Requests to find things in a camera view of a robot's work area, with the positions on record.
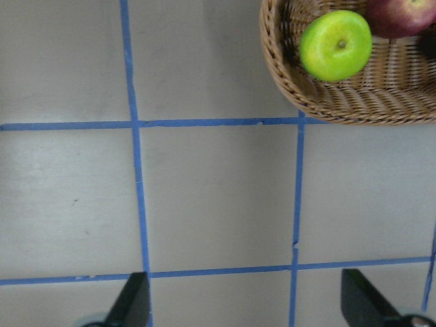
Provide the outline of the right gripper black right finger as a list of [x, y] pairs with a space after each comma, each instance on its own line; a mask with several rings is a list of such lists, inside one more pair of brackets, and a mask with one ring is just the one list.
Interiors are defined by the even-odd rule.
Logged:
[[356, 268], [341, 271], [341, 313], [351, 327], [398, 326], [400, 313]]

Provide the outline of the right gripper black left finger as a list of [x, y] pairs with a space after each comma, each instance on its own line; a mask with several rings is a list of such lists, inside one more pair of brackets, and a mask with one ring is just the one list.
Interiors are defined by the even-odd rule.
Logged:
[[106, 316], [107, 326], [146, 327], [151, 316], [149, 279], [146, 272], [134, 272]]

